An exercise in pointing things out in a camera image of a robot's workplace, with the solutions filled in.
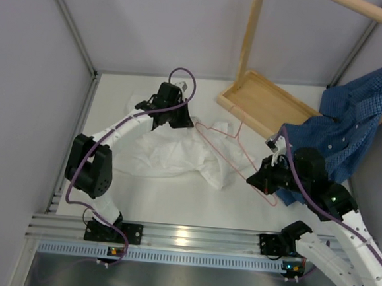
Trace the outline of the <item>white shirt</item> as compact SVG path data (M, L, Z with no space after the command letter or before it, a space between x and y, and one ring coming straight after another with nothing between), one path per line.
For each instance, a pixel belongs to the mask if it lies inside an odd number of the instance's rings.
M198 117L192 117L193 128L172 129L168 124L140 136L126 148L114 152L113 167L122 173L148 178L169 178L198 172L207 183L217 190L233 180L235 172L209 147L195 129ZM228 128L235 133L239 127L226 120L216 120L211 127ZM218 145L227 145L215 135Z

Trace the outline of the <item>pink wire hanger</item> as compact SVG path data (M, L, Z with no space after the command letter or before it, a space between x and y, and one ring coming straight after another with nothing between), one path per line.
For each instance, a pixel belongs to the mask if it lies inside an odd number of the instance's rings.
M245 121L245 112L241 107L235 104L230 106L230 111L236 110L240 113L239 127L236 129L235 133L230 133L228 128L217 129L215 127L209 127L201 122L195 122L195 129L201 138L209 145L209 147L224 161L228 164L231 169L243 180L247 177L242 172L247 167L251 167L254 170L258 170L255 164L255 159L246 151L243 144L240 141L241 130ZM216 142L215 135L220 135L222 141L229 140L227 142L228 146L232 147L232 150L228 150L223 145L218 145Z

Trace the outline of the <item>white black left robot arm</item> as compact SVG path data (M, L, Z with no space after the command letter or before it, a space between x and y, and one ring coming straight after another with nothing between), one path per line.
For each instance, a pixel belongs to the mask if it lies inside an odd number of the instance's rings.
M163 82L148 100L140 101L119 122L92 136L77 135L66 164L69 186L65 201L81 205L100 223L99 233L108 242L121 237L122 214L107 193L113 182L113 158L143 135L162 125L192 128L185 82Z

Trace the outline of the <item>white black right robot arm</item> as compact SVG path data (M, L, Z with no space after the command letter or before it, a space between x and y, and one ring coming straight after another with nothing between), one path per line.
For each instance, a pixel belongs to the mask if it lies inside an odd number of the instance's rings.
M320 152L304 147L288 158L283 145L269 141L268 146L273 154L263 159L247 183L265 195L277 190L301 193L348 259L334 253L303 221L284 227L276 236L275 247L264 242L261 253L305 258L335 286L382 286L382 253L350 192L329 179Z

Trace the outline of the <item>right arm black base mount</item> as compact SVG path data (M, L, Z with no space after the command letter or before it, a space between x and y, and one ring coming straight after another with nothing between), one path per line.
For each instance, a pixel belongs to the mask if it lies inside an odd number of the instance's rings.
M272 261L282 257L298 257L278 234L260 234L259 245L260 253Z

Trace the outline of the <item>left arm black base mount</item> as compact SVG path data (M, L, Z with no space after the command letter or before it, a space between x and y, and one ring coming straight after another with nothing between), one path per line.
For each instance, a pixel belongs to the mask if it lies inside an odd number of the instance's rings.
M130 245L139 245L143 235L143 226L137 223L122 223L120 231ZM125 239L112 227L105 226L95 219L87 222L84 240L94 242L111 242L124 244Z

